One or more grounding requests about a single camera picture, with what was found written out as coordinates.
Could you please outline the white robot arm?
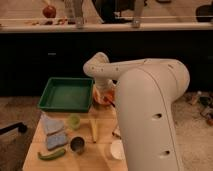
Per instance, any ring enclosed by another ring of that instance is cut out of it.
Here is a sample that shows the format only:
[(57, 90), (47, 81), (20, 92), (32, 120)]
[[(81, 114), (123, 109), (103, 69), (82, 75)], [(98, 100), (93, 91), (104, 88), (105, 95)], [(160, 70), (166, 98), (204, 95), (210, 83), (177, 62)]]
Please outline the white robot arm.
[(98, 52), (83, 71), (99, 91), (115, 89), (128, 171), (184, 171), (171, 110), (190, 82), (182, 62), (152, 58), (110, 62)]

